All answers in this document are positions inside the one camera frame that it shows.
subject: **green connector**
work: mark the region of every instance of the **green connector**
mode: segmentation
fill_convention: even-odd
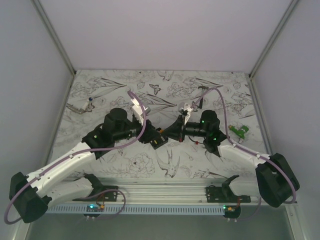
[[[245,134],[249,131],[249,128],[245,125],[243,125],[239,130],[236,129],[234,126],[230,125],[229,129],[243,140],[245,139]]]

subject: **white cable tray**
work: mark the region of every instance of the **white cable tray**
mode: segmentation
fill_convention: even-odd
[[[47,214],[115,214],[122,204],[106,205],[103,211],[88,211],[92,204],[66,203],[49,208]],[[219,205],[153,205],[126,204],[122,215],[224,215],[223,206]]]

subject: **white panel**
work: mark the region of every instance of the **white panel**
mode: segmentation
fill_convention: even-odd
[[[269,56],[255,86],[275,151],[298,178],[302,207],[314,239],[320,209],[320,2],[300,1]]]
[[[71,74],[30,0],[2,0],[0,23],[3,216],[11,176],[19,171],[27,174],[44,162]],[[0,239],[9,239],[11,229],[1,220]]]
[[[76,69],[249,73],[290,0],[42,0]]]

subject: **floral wallpaper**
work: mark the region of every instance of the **floral wallpaper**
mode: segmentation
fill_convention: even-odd
[[[151,112],[148,119],[158,128],[170,126],[178,117],[178,108],[185,102],[194,103],[202,94],[199,86],[221,90],[227,108],[229,125],[249,128],[242,144],[265,152],[246,75],[239,72],[210,71],[132,71],[79,70],[70,91],[67,106],[54,145],[52,161],[81,141],[88,132],[104,121],[112,108],[123,108],[131,116],[131,101],[127,91],[136,93],[147,103]],[[93,101],[86,112],[78,114],[72,108],[81,108],[88,98]],[[190,122],[198,122],[204,110],[216,111],[220,129],[224,132],[222,103],[216,92],[204,97],[203,108],[191,114]],[[230,136],[239,141],[233,132]],[[116,143],[122,145],[130,140]],[[254,167],[247,168],[236,159],[219,158],[187,137],[184,142],[169,139],[154,150],[149,144],[135,142],[129,147],[113,150],[92,164],[77,169],[72,176],[93,173],[100,178],[228,178],[239,174],[254,177]]]

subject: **bird drawing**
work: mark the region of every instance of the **bird drawing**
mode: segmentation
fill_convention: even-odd
[[[157,153],[155,153],[156,155],[156,160],[159,164],[159,167],[161,168],[161,170],[166,170],[166,173],[164,175],[165,178],[173,178],[179,168],[179,163],[180,163],[180,156],[178,159],[178,163],[176,164],[176,166],[174,166],[173,160],[172,160],[172,149],[171,149],[171,154],[169,154],[168,150],[166,150],[167,154],[168,154],[168,163],[164,163],[158,156]]]
[[[163,77],[162,81],[170,81],[172,76],[174,75],[175,71],[171,73],[169,71],[157,71],[160,77]]]

